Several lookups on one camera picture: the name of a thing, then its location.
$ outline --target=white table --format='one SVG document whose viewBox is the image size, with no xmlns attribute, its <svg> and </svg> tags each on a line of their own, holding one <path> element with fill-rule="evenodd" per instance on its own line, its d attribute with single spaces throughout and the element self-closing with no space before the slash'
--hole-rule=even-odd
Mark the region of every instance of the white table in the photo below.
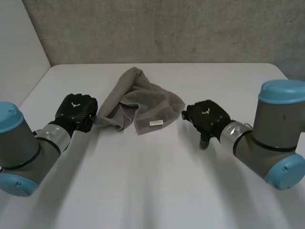
<svg viewBox="0 0 305 229">
<path fill-rule="evenodd" d="M 21 106 L 32 128 L 53 120 L 70 93 L 99 105 L 132 66 L 186 104 L 212 99 L 231 118 L 254 122 L 267 80 L 285 79 L 264 63 L 87 64 L 52 67 Z M 29 198 L 1 192 L 1 229 L 303 229 L 305 179 L 276 191 L 212 140 L 179 118 L 137 136 L 94 128 L 76 133 L 40 188 Z M 298 153 L 305 155 L 305 144 Z"/>
</svg>

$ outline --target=blue joint cap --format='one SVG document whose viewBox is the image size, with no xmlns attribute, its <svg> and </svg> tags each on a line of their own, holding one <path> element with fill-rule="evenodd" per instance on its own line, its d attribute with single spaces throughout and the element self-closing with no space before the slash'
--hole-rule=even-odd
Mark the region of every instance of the blue joint cap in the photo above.
<svg viewBox="0 0 305 229">
<path fill-rule="evenodd" d="M 279 190 L 293 187 L 305 175 L 305 160 L 301 155 L 290 155 L 276 163 L 267 173 L 265 181 Z"/>
<path fill-rule="evenodd" d="M 267 104 L 296 104 L 305 101 L 305 82 L 271 80 L 262 85 L 258 99 Z"/>
<path fill-rule="evenodd" d="M 0 189 L 17 197 L 29 197 L 38 188 L 34 181 L 9 173 L 0 173 Z"/>
<path fill-rule="evenodd" d="M 0 134 L 17 128 L 23 120 L 23 114 L 15 104 L 0 102 Z"/>
</svg>

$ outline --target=towel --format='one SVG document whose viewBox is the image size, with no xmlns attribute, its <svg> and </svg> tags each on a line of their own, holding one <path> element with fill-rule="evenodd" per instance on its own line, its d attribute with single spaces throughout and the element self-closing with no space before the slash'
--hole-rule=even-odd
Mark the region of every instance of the towel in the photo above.
<svg viewBox="0 0 305 229">
<path fill-rule="evenodd" d="M 101 105 L 94 124 L 100 127 L 127 128 L 134 120 L 138 135 L 162 129 L 175 121 L 184 109 L 184 102 L 174 93 L 152 84 L 141 69 L 126 71 Z M 162 120 L 162 125 L 150 122 Z"/>
</svg>

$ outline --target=towel label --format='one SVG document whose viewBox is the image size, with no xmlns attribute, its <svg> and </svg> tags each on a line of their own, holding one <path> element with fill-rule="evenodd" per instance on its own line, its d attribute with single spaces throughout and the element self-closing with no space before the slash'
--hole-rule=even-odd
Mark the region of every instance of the towel label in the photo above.
<svg viewBox="0 0 305 229">
<path fill-rule="evenodd" d="M 154 125 L 163 125 L 163 120 L 157 120 L 157 121 L 152 121 L 149 122 L 150 126 L 154 126 Z"/>
</svg>

